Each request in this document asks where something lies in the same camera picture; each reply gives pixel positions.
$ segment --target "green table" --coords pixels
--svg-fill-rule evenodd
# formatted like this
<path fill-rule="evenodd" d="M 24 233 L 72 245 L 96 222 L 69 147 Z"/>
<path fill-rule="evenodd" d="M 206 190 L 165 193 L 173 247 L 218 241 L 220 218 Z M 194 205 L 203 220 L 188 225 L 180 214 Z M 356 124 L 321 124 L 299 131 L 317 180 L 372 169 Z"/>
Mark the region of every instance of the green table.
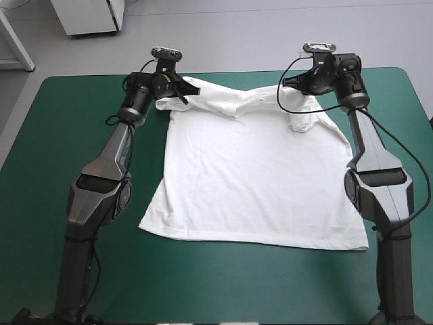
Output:
<path fill-rule="evenodd" d="M 280 72 L 190 74 L 236 89 L 276 84 Z M 363 71 L 371 111 L 424 162 L 433 178 L 433 131 L 406 73 Z M 21 307 L 53 311 L 69 183 L 102 149 L 124 76 L 52 77 L 41 86 L 0 173 L 0 322 Z M 336 103 L 332 94 L 319 98 Z M 351 138 L 345 113 L 329 113 Z M 128 209 L 101 230 L 101 281 L 88 311 L 107 322 L 366 323 L 376 313 L 375 234 L 366 252 L 314 251 L 236 242 L 181 242 L 138 223 L 162 178 L 169 112 L 152 110 L 135 140 L 135 191 Z M 417 165 L 391 139 L 426 198 Z M 413 223 L 415 310 L 433 322 L 432 207 Z"/>

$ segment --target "white t-shirt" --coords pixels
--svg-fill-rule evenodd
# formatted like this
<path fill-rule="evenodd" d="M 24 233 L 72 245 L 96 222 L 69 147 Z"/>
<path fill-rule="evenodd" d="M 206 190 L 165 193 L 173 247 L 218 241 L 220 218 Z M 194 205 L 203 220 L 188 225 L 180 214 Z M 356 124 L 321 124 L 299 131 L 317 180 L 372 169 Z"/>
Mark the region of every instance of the white t-shirt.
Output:
<path fill-rule="evenodd" d="M 156 102 L 171 110 L 164 178 L 140 228 L 179 240 L 230 240 L 366 249 L 361 216 L 344 191 L 350 144 L 318 114 L 288 114 L 276 86 L 249 91 L 185 77 L 200 95 Z M 313 96 L 280 90 L 290 110 Z"/>

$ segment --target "wrinkled cloth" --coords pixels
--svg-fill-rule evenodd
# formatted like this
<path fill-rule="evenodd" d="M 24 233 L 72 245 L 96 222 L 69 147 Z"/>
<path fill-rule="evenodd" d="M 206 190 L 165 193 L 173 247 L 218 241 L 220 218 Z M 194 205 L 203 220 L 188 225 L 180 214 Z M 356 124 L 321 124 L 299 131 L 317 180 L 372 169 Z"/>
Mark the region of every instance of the wrinkled cloth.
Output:
<path fill-rule="evenodd" d="M 288 114 L 277 86 L 249 91 L 199 79 L 200 95 L 156 102 L 171 110 L 164 177 L 139 227 L 177 240 L 229 240 L 362 250 L 361 216 L 346 197 L 350 144 L 324 112 Z M 289 110 L 321 107 L 279 91 Z"/>

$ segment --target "white cabinet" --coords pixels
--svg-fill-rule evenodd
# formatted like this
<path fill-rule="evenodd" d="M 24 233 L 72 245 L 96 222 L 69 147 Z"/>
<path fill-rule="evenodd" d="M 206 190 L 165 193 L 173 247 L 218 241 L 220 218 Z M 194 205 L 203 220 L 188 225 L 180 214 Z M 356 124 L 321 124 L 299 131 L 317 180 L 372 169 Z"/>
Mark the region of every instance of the white cabinet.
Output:
<path fill-rule="evenodd" d="M 51 0 L 67 35 L 122 29 L 124 0 Z"/>

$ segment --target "black wire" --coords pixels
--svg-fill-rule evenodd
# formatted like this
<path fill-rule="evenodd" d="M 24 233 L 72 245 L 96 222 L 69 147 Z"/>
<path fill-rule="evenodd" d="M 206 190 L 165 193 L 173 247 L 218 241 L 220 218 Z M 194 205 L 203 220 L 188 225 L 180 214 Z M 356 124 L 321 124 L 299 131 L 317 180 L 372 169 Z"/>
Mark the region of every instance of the black wire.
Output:
<path fill-rule="evenodd" d="M 312 113 L 317 113 L 317 112 L 326 112 L 327 110 L 333 110 L 334 108 L 337 107 L 343 107 L 344 105 L 336 105 L 336 106 L 332 106 L 329 108 L 325 108 L 323 110 L 312 110 L 312 111 L 308 111 L 308 112 L 297 112 L 297 111 L 291 111 L 288 109 L 285 109 L 279 102 L 279 87 L 281 85 L 281 81 L 283 80 L 284 76 L 286 75 L 286 73 L 288 72 L 288 70 L 290 70 L 290 68 L 297 62 L 301 60 L 301 58 L 298 58 L 296 60 L 294 60 L 289 66 L 288 68 L 284 71 L 284 73 L 281 75 L 281 77 L 279 78 L 279 82 L 278 82 L 278 87 L 277 87 L 277 103 L 278 106 L 286 111 L 289 112 L 291 114 L 312 114 Z M 424 205 L 419 208 L 416 212 L 412 213 L 408 219 L 404 220 L 403 222 L 399 223 L 398 225 L 396 225 L 395 227 L 391 228 L 391 230 L 389 230 L 387 233 L 385 233 L 383 235 L 384 238 L 391 238 L 391 234 L 393 232 L 395 232 L 396 230 L 401 229 L 402 227 L 404 227 L 405 225 L 407 225 L 408 223 L 410 223 L 411 221 L 413 221 L 418 215 L 421 214 L 422 211 L 424 211 L 428 205 L 430 204 L 430 201 L 432 199 L 432 189 L 431 189 L 431 184 L 430 184 L 430 178 L 428 177 L 427 171 L 424 168 L 424 166 L 422 165 L 421 161 L 408 149 L 408 147 L 406 147 L 395 135 L 391 134 L 391 132 L 389 132 L 387 129 L 385 129 L 385 127 L 383 125 L 381 125 L 370 113 L 368 113 L 368 111 L 366 111 L 364 108 L 352 108 L 349 109 L 348 114 L 353 111 L 356 110 L 358 112 L 361 112 L 362 114 L 364 114 L 365 116 L 367 116 L 374 124 L 376 124 L 383 132 L 385 132 L 387 135 L 389 135 L 400 147 L 403 148 L 403 150 L 418 164 L 418 166 L 420 167 L 422 173 L 424 174 L 424 177 L 426 179 L 426 184 L 427 184 L 427 200 L 426 203 L 424 203 Z"/>
<path fill-rule="evenodd" d="M 381 125 L 368 111 L 357 109 L 357 111 L 361 112 L 365 116 L 367 116 L 374 124 L 376 124 L 383 132 L 385 132 L 389 137 L 391 137 L 400 147 L 403 148 L 403 150 L 418 164 L 419 168 L 421 169 L 422 173 L 424 174 L 424 177 L 426 179 L 427 184 L 427 200 L 424 203 L 424 205 L 419 208 L 416 212 L 412 213 L 408 219 L 404 220 L 403 222 L 399 223 L 395 227 L 393 227 L 390 231 L 388 231 L 386 234 L 384 234 L 384 238 L 390 238 L 391 234 L 395 232 L 396 230 L 401 229 L 411 221 L 413 221 L 418 215 L 421 214 L 422 211 L 424 211 L 428 205 L 430 204 L 430 201 L 432 199 L 432 189 L 430 184 L 430 178 L 428 177 L 427 171 L 422 165 L 421 161 L 406 147 L 395 135 L 391 134 L 383 125 Z"/>
<path fill-rule="evenodd" d="M 309 110 L 309 111 L 307 111 L 307 112 L 300 112 L 300 111 L 297 111 L 297 110 L 288 110 L 287 108 L 284 108 L 282 105 L 281 105 L 281 103 L 279 102 L 279 88 L 280 88 L 280 85 L 281 85 L 281 81 L 283 80 L 283 78 L 284 78 L 284 76 L 286 75 L 286 73 L 288 72 L 288 70 L 290 70 L 290 68 L 295 64 L 295 63 L 297 63 L 297 61 L 299 61 L 299 60 L 301 60 L 301 58 L 298 58 L 298 59 L 296 59 L 296 60 L 294 60 L 288 67 L 287 67 L 287 69 L 283 72 L 283 74 L 281 75 L 281 77 L 279 78 L 279 81 L 278 81 L 278 87 L 277 87 L 277 103 L 278 103 L 278 106 L 282 109 L 282 110 L 284 110 L 285 112 L 287 112 L 287 113 L 291 113 L 291 114 L 312 114 L 312 113 L 320 113 L 320 112 L 326 112 L 326 111 L 328 111 L 328 110 L 333 110 L 333 109 L 335 109 L 335 108 L 338 108 L 338 107 L 342 107 L 342 105 L 335 105 L 335 106 L 332 106 L 332 107 L 328 107 L 328 108 L 324 108 L 324 109 L 322 109 L 322 110 Z"/>
<path fill-rule="evenodd" d="M 149 63 L 151 63 L 151 62 L 155 62 L 155 60 L 152 59 L 152 60 L 147 61 L 147 62 L 146 62 L 146 63 L 141 67 L 140 72 L 142 72 L 142 71 L 144 70 L 144 68 L 145 68 Z"/>
<path fill-rule="evenodd" d="M 146 63 L 141 67 L 140 72 L 143 72 L 144 68 L 145 68 L 149 63 L 152 63 L 152 62 L 155 62 L 155 59 L 152 59 L 152 60 L 147 61 L 147 62 L 146 62 Z M 129 75 L 127 75 L 127 76 L 123 79 L 123 82 L 122 82 L 122 89 L 123 89 L 123 91 L 124 91 L 125 93 L 128 93 L 127 88 L 126 88 L 126 83 L 127 83 L 128 77 L 129 77 Z"/>
<path fill-rule="evenodd" d="M 116 117 L 118 120 L 116 122 L 111 123 L 110 120 L 112 118 Z M 128 173 L 129 173 L 129 168 L 131 167 L 131 160 L 133 157 L 133 146 L 134 146 L 134 133 L 133 130 L 135 129 L 135 126 L 132 122 L 126 121 L 121 119 L 119 116 L 117 115 L 111 115 L 106 119 L 106 124 L 108 126 L 114 126 L 117 125 L 119 123 L 124 123 L 126 125 L 128 125 L 128 134 L 129 134 L 129 140 L 131 141 L 130 145 L 129 145 L 129 157 L 128 157 L 128 161 L 127 161 L 127 165 L 123 174 L 123 177 L 120 181 L 125 181 L 128 178 Z M 95 295 L 97 286 L 99 284 L 99 279 L 101 278 L 101 262 L 99 260 L 99 257 L 97 256 L 97 252 L 96 252 L 96 246 L 95 246 L 95 241 L 97 240 L 97 232 L 100 229 L 102 223 L 104 222 L 105 218 L 107 217 L 108 213 L 110 211 L 112 211 L 113 214 L 113 218 L 114 218 L 114 214 L 116 213 L 116 204 L 117 204 L 117 199 L 118 197 L 116 197 L 114 199 L 113 202 L 113 206 L 112 206 L 112 210 L 108 210 L 107 213 L 104 215 L 104 217 L 101 219 L 101 221 L 98 223 L 96 230 L 94 231 L 93 235 L 92 235 L 92 239 L 91 239 L 91 251 L 92 251 L 92 255 L 96 260 L 96 264 L 97 264 L 97 275 L 96 275 L 96 280 L 95 280 L 95 284 L 93 285 L 93 289 L 91 291 L 91 294 L 89 295 L 89 298 L 87 299 L 87 304 L 90 303 L 90 301 L 92 300 L 93 296 Z"/>

